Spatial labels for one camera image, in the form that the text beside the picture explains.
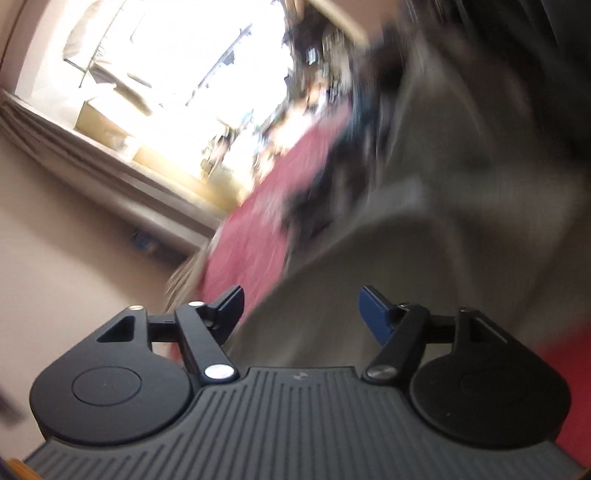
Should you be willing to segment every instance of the red carpet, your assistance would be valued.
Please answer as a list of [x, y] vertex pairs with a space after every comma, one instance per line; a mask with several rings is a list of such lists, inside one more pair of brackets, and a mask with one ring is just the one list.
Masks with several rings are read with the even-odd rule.
[[541, 356], [566, 379], [572, 395], [557, 443], [583, 466], [591, 466], [591, 325]]
[[310, 127], [286, 155], [276, 159], [275, 168], [227, 218], [207, 262], [199, 299], [213, 301], [229, 287], [242, 286], [243, 322], [279, 282], [287, 252], [287, 239], [280, 231], [284, 200], [309, 185], [348, 117], [349, 107], [342, 105]]

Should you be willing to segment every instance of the metal screw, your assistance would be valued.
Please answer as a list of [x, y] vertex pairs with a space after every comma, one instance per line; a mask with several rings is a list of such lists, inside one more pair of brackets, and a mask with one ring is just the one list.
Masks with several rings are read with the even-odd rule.
[[366, 373], [374, 380], [391, 380], [398, 375], [398, 369], [392, 365], [374, 365], [369, 367]]
[[209, 365], [203, 373], [206, 377], [209, 377], [213, 380], [226, 380], [234, 375], [235, 370], [226, 364], [214, 364]]

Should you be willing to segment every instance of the beige wall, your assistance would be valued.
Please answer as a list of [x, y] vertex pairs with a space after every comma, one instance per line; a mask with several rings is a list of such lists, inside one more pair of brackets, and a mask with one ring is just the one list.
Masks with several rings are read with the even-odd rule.
[[2, 0], [0, 2], [0, 58], [6, 48], [12, 25], [20, 12], [24, 0]]
[[160, 311], [172, 269], [131, 232], [0, 134], [0, 385], [27, 414], [11, 430], [0, 420], [1, 456], [42, 440], [28, 391], [43, 368], [126, 306]]
[[380, 35], [382, 26], [397, 17], [400, 0], [309, 0], [355, 43], [368, 44]]

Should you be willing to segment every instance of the ridged rubber mat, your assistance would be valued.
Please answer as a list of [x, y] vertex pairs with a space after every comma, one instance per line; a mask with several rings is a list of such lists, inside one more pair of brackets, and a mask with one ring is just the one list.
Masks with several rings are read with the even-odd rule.
[[44, 480], [568, 480], [581, 470], [550, 442], [512, 451], [454, 443], [398, 390], [349, 368], [252, 368], [202, 389], [154, 437], [101, 449], [52, 439], [27, 464]]

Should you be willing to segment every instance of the red floor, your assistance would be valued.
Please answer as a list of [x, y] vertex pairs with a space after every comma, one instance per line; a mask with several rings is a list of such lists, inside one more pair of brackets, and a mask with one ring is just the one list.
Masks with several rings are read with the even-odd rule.
[[542, 357], [569, 383], [572, 404], [558, 445], [591, 466], [591, 325], [545, 349]]

